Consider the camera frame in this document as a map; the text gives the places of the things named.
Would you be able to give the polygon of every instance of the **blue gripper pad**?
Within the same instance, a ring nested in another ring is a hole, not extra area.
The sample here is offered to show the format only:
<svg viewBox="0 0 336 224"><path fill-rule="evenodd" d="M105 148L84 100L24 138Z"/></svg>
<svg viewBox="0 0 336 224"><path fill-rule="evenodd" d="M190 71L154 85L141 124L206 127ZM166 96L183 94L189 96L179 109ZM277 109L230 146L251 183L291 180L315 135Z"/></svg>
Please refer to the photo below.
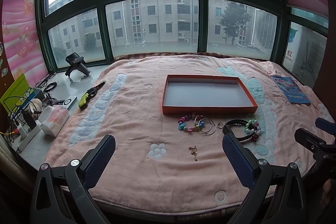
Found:
<svg viewBox="0 0 336 224"><path fill-rule="evenodd" d="M83 171L83 187L85 189L88 190L96 186L115 149L116 141L114 137L106 135L91 152L88 159L81 166Z"/></svg>
<svg viewBox="0 0 336 224"><path fill-rule="evenodd" d="M255 181L254 181L254 170L251 167L250 163L248 162L246 157L244 157L243 153L239 150L237 145L234 143L230 134L224 135L222 145L224 153L229 159L241 184L244 187L247 187L251 190L255 185Z"/></svg>

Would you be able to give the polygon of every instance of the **black circle on device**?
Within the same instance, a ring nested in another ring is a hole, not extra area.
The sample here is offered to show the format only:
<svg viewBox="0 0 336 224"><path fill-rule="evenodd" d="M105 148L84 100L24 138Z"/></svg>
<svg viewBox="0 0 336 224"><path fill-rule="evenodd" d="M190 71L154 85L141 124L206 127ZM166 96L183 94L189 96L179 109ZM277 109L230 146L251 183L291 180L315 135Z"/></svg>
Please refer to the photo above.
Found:
<svg viewBox="0 0 336 224"><path fill-rule="evenodd" d="M72 101L71 99L67 99L67 100L64 101L63 105L68 105L68 104L71 103L71 101Z"/></svg>

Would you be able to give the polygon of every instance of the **tree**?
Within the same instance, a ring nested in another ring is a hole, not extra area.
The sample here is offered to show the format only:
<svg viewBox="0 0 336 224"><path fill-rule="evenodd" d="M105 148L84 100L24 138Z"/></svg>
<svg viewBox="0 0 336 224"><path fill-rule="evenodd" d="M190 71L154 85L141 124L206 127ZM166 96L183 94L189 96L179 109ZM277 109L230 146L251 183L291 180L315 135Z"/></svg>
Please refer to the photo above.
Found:
<svg viewBox="0 0 336 224"><path fill-rule="evenodd" d="M95 50L97 47L97 40L94 33L89 33L85 35L84 50L91 51Z"/></svg>
<svg viewBox="0 0 336 224"><path fill-rule="evenodd" d="M64 48L60 48L60 47L55 47L53 48L55 57L58 61L64 61L65 57L67 55L67 51Z"/></svg>
<svg viewBox="0 0 336 224"><path fill-rule="evenodd" d="M249 22L250 19L251 16L247 13L243 4L229 2L219 22L226 34L224 37L225 43L228 37L232 37L233 45L235 38L238 36L240 26Z"/></svg>

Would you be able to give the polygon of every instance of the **pink blanket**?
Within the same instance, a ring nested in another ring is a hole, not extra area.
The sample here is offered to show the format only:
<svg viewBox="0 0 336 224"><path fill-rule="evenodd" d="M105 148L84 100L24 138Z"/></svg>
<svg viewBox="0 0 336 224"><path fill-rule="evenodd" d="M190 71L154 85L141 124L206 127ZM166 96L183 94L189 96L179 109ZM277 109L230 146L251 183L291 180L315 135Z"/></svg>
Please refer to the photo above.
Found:
<svg viewBox="0 0 336 224"><path fill-rule="evenodd" d="M302 175L314 164L312 153L294 140L303 127L331 143L333 137L315 128L314 121L332 118L311 88L299 87L311 105L292 105L270 75L290 76L271 62L245 58L218 59L196 55L121 60L100 75L106 84L89 107L75 111L56 137L46 162L67 165L81 159L106 134L117 142L116 151L91 195L107 204L163 215L191 215L241 203L248 192L222 149L223 133L213 135L179 131L180 115L162 114L167 74L238 76L258 104L261 126L257 142L244 144L257 158L287 166L296 162ZM211 116L225 123L246 116ZM243 128L233 131L242 136ZM189 146L197 146L197 159Z"/></svg>

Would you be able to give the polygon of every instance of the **sticker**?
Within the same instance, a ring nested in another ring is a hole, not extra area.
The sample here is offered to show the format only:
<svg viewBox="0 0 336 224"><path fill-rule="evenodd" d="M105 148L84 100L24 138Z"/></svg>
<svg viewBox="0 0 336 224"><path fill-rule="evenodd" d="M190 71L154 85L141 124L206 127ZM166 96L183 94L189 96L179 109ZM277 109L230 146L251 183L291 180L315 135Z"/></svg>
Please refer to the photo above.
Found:
<svg viewBox="0 0 336 224"><path fill-rule="evenodd" d="M1 77L4 77L8 72L8 68L4 68L1 72Z"/></svg>

